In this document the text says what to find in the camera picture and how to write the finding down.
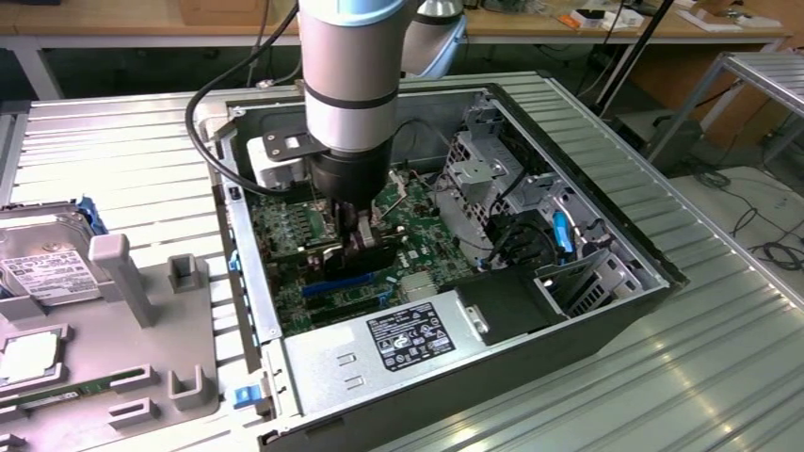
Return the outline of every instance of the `green circuit board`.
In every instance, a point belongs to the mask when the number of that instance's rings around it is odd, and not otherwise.
[[[401,192],[407,194],[400,201]],[[472,274],[467,257],[455,245],[429,187],[413,176],[393,173],[375,199],[372,226],[404,227],[395,264],[373,273],[371,282],[303,297],[311,284],[300,258],[301,250],[335,245],[336,232],[324,200],[287,203],[280,198],[249,198],[253,231],[272,288],[272,299],[285,336],[337,323],[405,303],[400,279],[425,271],[436,287]],[[381,214],[399,202],[391,212]]]

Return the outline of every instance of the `screw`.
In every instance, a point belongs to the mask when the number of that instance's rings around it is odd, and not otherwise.
[[[41,246],[41,249],[44,251],[59,251],[61,249],[61,244],[60,243],[55,243],[55,242],[49,242],[49,243],[45,243]]]

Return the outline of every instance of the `warning label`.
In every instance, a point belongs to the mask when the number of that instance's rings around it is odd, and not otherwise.
[[[97,289],[89,267],[75,250],[5,259],[0,264],[36,299],[53,299]]]
[[[455,349],[431,303],[368,322],[385,369],[396,372]]]

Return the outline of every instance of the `black bracket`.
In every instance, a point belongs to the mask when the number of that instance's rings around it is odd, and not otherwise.
[[[315,139],[304,127],[285,127],[263,136],[265,153],[273,162],[284,162],[317,153],[328,153],[329,148]]]

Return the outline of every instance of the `metal table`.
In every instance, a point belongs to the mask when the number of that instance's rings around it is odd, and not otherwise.
[[[663,137],[656,141],[656,146],[651,150],[648,160],[653,161],[661,152],[676,152],[665,150],[667,141],[673,136],[687,116],[695,109],[695,105],[707,93],[711,84],[721,73],[732,73],[741,83],[740,86],[729,90],[720,101],[709,110],[707,118],[701,121],[701,128],[705,130],[712,124],[713,118],[727,108],[735,96],[743,90],[745,84],[751,84],[763,91],[776,102],[784,105],[799,118],[804,117],[804,56],[797,53],[724,53],[709,66],[701,81],[696,85],[689,97],[684,101],[679,112],[671,120],[669,127]],[[771,160],[791,144],[796,133],[787,134],[777,140],[773,148],[768,151],[765,160]]]
[[[732,242],[568,91],[532,73],[496,82],[691,279],[684,292],[593,357],[400,438],[380,450],[797,450],[804,442],[801,298]],[[220,103],[284,96],[219,91]],[[195,252],[209,263],[224,387],[245,376],[207,168],[181,125],[188,94],[43,102],[0,131],[13,202],[92,195],[140,266]],[[248,450],[265,427],[223,408],[100,450]]]

